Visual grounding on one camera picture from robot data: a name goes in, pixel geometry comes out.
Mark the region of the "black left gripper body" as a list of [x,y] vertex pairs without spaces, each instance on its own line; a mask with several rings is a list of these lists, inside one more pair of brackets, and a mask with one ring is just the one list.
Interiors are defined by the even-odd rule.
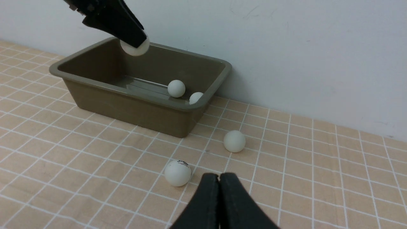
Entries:
[[65,0],[70,9],[98,22],[127,22],[122,0]]

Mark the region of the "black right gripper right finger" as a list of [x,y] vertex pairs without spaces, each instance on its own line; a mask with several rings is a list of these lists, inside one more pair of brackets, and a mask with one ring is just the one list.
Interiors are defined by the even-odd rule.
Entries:
[[221,229],[279,229],[250,197],[234,173],[220,175]]

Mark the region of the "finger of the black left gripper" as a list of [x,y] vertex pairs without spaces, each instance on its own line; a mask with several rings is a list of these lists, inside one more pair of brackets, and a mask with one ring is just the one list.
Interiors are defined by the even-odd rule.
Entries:
[[124,0],[118,0],[118,24],[119,31],[143,31],[144,27],[136,18],[133,12],[129,9]]
[[82,23],[87,27],[109,33],[135,48],[147,40],[143,26],[134,17],[96,15],[85,17]]

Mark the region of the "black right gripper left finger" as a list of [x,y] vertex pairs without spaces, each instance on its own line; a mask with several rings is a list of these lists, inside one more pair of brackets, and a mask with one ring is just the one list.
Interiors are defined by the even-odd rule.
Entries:
[[220,187],[218,175],[205,173],[195,194],[171,229],[218,229]]

